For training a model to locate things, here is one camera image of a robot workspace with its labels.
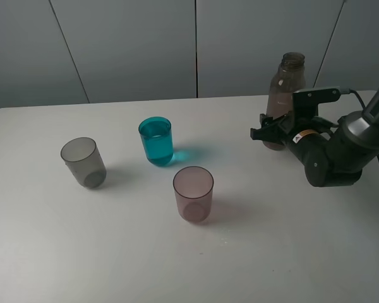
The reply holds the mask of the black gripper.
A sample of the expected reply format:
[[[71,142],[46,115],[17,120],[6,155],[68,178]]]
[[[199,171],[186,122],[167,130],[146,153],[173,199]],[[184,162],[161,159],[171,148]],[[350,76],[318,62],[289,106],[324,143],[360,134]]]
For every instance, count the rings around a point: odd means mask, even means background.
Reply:
[[[309,152],[322,150],[328,141],[322,134],[330,134],[330,126],[321,117],[296,118],[288,113],[273,118],[260,114],[260,124],[260,129],[250,129],[252,140],[285,145],[301,163]]]

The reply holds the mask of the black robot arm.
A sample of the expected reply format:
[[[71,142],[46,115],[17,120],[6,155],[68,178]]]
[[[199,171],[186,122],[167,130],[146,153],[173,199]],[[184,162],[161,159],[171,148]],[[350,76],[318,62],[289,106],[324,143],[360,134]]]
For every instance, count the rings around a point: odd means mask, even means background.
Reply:
[[[379,155],[379,89],[361,111],[342,116],[336,123],[318,115],[318,106],[336,102],[354,90],[316,88],[292,94],[293,108],[273,119],[260,115],[253,140],[283,144],[304,165],[314,187],[350,186],[363,168]]]

